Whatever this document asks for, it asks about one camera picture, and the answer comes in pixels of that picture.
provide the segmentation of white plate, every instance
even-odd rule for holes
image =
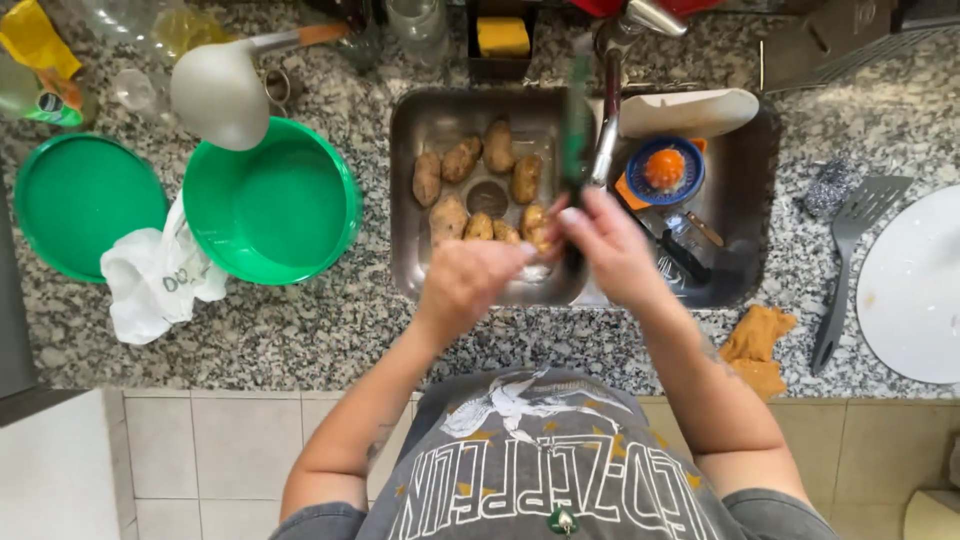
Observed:
[[[900,213],[860,270],[856,312],[880,360],[901,375],[960,382],[960,185]]]

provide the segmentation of white cutting board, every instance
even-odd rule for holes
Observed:
[[[890,369],[960,382],[960,185],[923,197],[887,225],[860,270],[856,313]]]
[[[742,88],[634,96],[620,105],[620,134],[711,138],[753,120],[759,107]]]

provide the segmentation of orange fruit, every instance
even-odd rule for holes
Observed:
[[[686,167],[684,156],[673,148],[658,150],[647,160],[644,172],[647,182],[656,189],[668,189],[683,177]]]

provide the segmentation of faucet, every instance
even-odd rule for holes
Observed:
[[[686,23],[664,9],[657,0],[628,0],[624,12],[606,20],[593,37],[593,51],[604,63],[604,119],[597,141],[592,184],[606,184],[613,162],[613,146],[620,126],[620,74],[623,57],[646,30],[671,37],[686,34]]]

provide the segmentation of person's left hand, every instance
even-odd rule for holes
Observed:
[[[439,353],[490,309],[496,295],[537,249],[524,242],[450,240],[433,250],[411,329]]]

